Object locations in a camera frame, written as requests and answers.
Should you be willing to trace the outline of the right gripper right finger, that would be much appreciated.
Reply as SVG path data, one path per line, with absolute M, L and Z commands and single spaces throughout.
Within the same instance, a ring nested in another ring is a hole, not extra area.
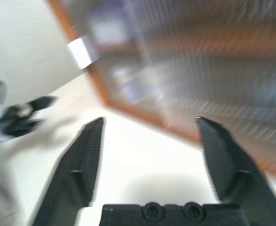
M 204 117 L 197 122 L 219 200 L 237 204 L 252 226 L 276 226 L 276 196 L 253 159 L 221 124 Z

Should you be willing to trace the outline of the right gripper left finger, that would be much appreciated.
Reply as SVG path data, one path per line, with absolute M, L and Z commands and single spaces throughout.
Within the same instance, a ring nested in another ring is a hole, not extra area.
M 34 226 L 73 226 L 92 201 L 102 152 L 103 117 L 83 125 L 60 158 L 33 221 Z

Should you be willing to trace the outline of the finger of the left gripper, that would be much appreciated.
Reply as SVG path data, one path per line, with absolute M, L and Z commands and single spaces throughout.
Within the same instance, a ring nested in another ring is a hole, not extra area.
M 36 130 L 42 122 L 44 122 L 42 119 L 21 122 L 13 127 L 5 129 L 4 134 L 9 136 L 24 136 Z
M 28 104 L 33 110 L 42 110 L 51 106 L 56 100 L 57 97 L 55 96 L 42 96 L 28 102 Z

